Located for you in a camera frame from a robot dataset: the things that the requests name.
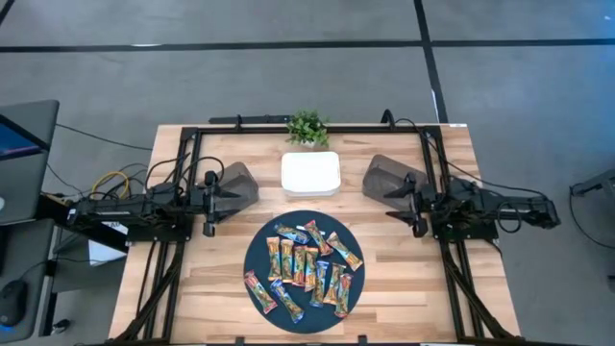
white container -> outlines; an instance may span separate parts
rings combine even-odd
[[[334,195],[341,186],[339,156],[334,152],[286,153],[282,188],[291,197]]]

computer mouse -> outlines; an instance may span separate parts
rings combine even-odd
[[[22,280],[13,280],[0,290],[0,324],[12,327],[26,314],[28,285]]]

black floor stripe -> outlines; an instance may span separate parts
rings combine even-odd
[[[327,40],[240,43],[177,43],[141,45],[76,45],[76,46],[11,46],[0,47],[0,53],[89,53],[89,52],[175,52],[258,49],[314,48],[401,48],[421,47],[420,40]]]
[[[2,26],[2,22],[4,21],[4,18],[7,17],[7,14],[9,14],[9,11],[11,10],[12,4],[14,4],[15,0],[8,0],[6,4],[4,4],[4,7],[2,8],[2,11],[0,11],[0,26]]]
[[[563,38],[563,39],[437,39],[433,47],[562,47],[615,45],[615,38]]]
[[[430,77],[431,91],[433,92],[433,98],[436,107],[435,111],[437,114],[438,122],[448,123],[449,115],[446,113],[446,106],[444,105],[444,95],[442,94],[442,86],[440,85],[438,70],[435,66],[435,57],[433,56],[433,49],[431,48],[430,29],[427,25],[427,18],[425,17],[423,1],[414,0],[414,8],[416,10],[416,18],[418,20],[419,30],[421,31],[421,41],[424,43],[423,52],[425,53],[425,63],[427,64],[428,75]]]

potted plant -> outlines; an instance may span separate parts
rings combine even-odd
[[[290,132],[289,142],[307,148],[329,147],[329,135],[325,123],[318,117],[318,111],[297,111],[286,124]]]

wooden table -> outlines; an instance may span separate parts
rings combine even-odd
[[[176,157],[181,128],[159,127],[151,164]],[[468,128],[442,125],[442,133],[448,160],[479,175]],[[437,243],[429,235],[414,238],[408,225],[384,214],[390,208],[361,193],[363,175],[376,154],[425,170],[419,136],[331,135],[331,150],[340,157],[342,187],[332,197],[313,199],[284,195],[282,155],[307,150],[286,143],[286,138],[287,135],[203,137],[202,156],[216,156],[227,165],[235,161],[246,164],[258,182],[260,200],[220,224],[213,238],[201,235],[203,218],[197,218],[193,238],[185,246],[171,342],[234,342],[236,336],[245,336],[246,342],[357,342],[360,334],[366,334],[370,342],[454,341]],[[203,177],[207,169],[217,170],[215,165],[203,161],[197,177]],[[439,173],[437,160],[434,166]],[[172,168],[172,164],[157,168],[150,183],[163,180]],[[451,169],[452,174],[462,176]],[[357,306],[344,321],[319,334],[290,334],[267,322],[250,301],[242,280],[245,253],[254,234],[271,218],[301,209],[320,210],[344,223],[357,238],[365,261],[365,287]],[[484,241],[466,244],[478,295],[507,330],[518,334],[500,255]],[[135,317],[149,248],[150,243],[138,243],[130,249],[110,337],[121,333]],[[470,335],[467,303],[460,291],[459,296],[465,330]],[[166,306],[165,298],[161,306]],[[159,309],[155,335],[160,335],[163,311]]]

